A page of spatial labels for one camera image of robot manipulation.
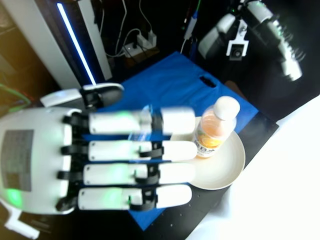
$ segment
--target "robotic arm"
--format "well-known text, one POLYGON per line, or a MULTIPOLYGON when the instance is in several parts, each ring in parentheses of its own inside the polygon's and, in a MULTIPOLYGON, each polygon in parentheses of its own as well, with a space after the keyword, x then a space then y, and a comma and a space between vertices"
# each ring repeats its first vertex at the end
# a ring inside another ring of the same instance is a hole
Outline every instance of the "robotic arm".
POLYGON ((183 183, 193 179, 194 168, 179 161, 196 156, 193 142, 83 138, 193 132, 195 114, 188 107, 88 112, 117 102, 122 91, 116 83, 59 91, 41 99, 45 107, 0 118, 0 201, 10 213, 9 229, 38 237, 37 230, 19 222, 21 212, 147 211, 190 201, 191 188, 183 183))
POLYGON ((299 79, 302 76, 299 62, 305 54, 290 46, 292 34, 285 33, 267 6, 260 0, 242 0, 234 11, 236 15, 225 15, 201 40, 198 46, 200 54, 209 59, 214 57, 220 48, 227 46, 226 56, 229 56, 231 61, 241 61, 247 54, 249 41, 245 40, 245 36, 249 29, 279 61, 283 74, 292 81, 299 79))

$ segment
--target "white plate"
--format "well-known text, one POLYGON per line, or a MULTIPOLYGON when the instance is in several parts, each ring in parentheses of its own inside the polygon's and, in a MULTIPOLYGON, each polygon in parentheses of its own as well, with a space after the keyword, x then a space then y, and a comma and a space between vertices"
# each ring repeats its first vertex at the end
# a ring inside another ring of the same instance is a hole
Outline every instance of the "white plate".
MULTIPOLYGON (((195 121, 196 127, 201 117, 195 121)), ((191 141, 193 134, 172 135, 171 141, 191 141)), ((217 152, 209 158, 185 161, 195 167, 191 185, 205 190, 218 190, 231 185, 245 168, 246 153, 240 137, 233 131, 217 152)))

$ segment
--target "bottle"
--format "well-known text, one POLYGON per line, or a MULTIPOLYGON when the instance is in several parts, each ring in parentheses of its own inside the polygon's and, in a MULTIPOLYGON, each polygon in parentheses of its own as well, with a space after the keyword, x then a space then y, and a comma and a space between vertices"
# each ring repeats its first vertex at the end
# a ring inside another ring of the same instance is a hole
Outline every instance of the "bottle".
POLYGON ((235 129, 239 111, 240 104, 231 96, 218 98, 204 111, 192 139, 198 148, 198 157, 208 158, 215 154, 235 129))

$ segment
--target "blue cloth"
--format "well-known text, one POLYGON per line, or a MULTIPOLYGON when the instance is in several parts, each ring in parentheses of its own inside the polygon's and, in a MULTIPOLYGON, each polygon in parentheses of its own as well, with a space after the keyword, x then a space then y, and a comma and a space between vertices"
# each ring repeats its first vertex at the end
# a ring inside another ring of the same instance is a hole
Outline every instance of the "blue cloth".
MULTIPOLYGON (((177 52, 131 77, 123 83, 123 86, 125 91, 122 100, 113 106, 99 109, 99 112, 138 110, 146 105, 152 105, 153 109, 190 106, 194 109, 196 116, 201 116, 205 109, 213 105, 219 97, 231 96, 238 100, 241 107, 235 128, 237 133, 258 113, 254 106, 177 52), (200 80, 201 76, 209 79, 216 87, 204 84, 200 80)), ((95 140, 110 139, 109 136, 93 138, 95 140)), ((151 140, 162 139, 168 139, 168 137, 151 136, 151 140)), ((141 229, 145 230, 164 210, 129 212, 141 229)))

